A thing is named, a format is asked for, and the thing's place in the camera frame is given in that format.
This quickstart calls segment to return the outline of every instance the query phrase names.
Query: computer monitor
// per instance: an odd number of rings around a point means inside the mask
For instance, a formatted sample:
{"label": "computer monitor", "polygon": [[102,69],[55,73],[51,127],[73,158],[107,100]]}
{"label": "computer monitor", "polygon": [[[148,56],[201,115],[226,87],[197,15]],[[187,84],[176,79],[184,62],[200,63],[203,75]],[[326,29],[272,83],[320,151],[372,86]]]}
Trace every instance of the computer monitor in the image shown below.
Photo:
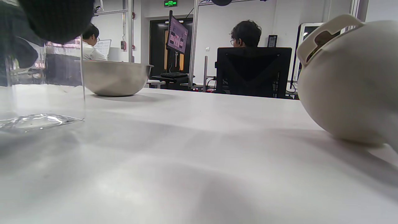
{"label": "computer monitor", "polygon": [[291,54],[285,47],[218,48],[215,92],[286,98]]}
{"label": "computer monitor", "polygon": [[188,40],[188,29],[185,28],[170,11],[169,16],[169,36],[167,40],[168,49],[175,50],[181,54],[185,53]]}

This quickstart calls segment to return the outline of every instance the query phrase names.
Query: man with glasses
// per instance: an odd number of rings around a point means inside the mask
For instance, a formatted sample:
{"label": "man with glasses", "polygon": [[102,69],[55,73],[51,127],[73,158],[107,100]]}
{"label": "man with glasses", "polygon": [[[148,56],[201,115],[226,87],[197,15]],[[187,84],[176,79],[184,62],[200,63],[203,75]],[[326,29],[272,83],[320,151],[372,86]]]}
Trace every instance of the man with glasses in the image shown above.
{"label": "man with glasses", "polygon": [[96,26],[90,24],[88,29],[83,33],[83,60],[96,60],[96,61],[107,61],[94,45],[100,40],[98,36],[100,31]]}
{"label": "man with glasses", "polygon": [[251,20],[238,23],[231,32],[234,47],[257,47],[260,42],[261,27]]}

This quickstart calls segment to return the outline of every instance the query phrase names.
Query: black hair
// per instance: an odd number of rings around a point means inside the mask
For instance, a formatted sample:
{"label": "black hair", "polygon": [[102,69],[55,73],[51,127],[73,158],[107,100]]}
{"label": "black hair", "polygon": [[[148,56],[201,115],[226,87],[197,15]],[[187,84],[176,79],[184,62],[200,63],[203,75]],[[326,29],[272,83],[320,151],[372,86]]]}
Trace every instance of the black hair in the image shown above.
{"label": "black hair", "polygon": [[90,24],[86,31],[83,33],[83,39],[89,39],[93,35],[95,38],[98,38],[98,36],[100,35],[99,33],[99,29],[93,24]]}
{"label": "black hair", "polygon": [[247,47],[257,47],[260,42],[261,27],[251,20],[238,23],[231,31],[231,38],[242,39]]}

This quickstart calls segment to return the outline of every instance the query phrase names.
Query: keyboard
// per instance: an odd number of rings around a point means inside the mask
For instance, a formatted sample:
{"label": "keyboard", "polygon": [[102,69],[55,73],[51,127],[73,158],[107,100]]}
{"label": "keyboard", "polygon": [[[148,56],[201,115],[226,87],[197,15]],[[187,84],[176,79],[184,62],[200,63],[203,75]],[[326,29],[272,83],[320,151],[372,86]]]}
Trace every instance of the keyboard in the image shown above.
{"label": "keyboard", "polygon": [[186,73],[181,73],[181,72],[170,72],[170,73],[162,73],[160,74],[160,76],[164,77],[164,78],[182,78],[182,77],[186,77],[188,76],[188,74]]}

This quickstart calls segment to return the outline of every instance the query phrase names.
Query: pot handle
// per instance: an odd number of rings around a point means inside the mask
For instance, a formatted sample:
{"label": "pot handle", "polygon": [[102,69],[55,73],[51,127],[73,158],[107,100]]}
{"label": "pot handle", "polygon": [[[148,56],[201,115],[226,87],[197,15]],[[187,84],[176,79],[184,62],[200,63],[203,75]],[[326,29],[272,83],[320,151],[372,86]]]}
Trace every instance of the pot handle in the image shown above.
{"label": "pot handle", "polygon": [[308,56],[316,49],[318,46],[315,42],[315,38],[324,31],[328,31],[330,34],[335,34],[347,26],[364,26],[365,23],[361,22],[357,18],[351,15],[341,15],[338,16],[318,27],[312,33],[310,33],[307,38],[300,44],[297,48],[297,57],[303,66],[308,65]]}

